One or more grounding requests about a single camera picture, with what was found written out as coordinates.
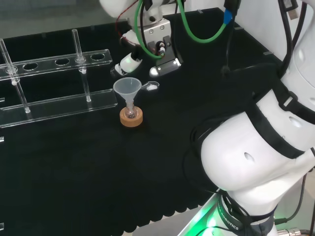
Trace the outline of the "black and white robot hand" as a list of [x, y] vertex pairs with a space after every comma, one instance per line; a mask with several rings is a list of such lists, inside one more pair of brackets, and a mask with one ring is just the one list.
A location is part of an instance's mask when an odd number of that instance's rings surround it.
[[[163, 18], [150, 26], [144, 26], [143, 30], [140, 35], [145, 37], [147, 49], [157, 56], [164, 53], [162, 59], [157, 60], [156, 65], [150, 69], [150, 76], [159, 77], [179, 69], [183, 59], [173, 42], [170, 21]], [[129, 46], [132, 51], [111, 68], [110, 73], [114, 78], [126, 77], [134, 72], [146, 55], [133, 29], [121, 36], [120, 43]]]

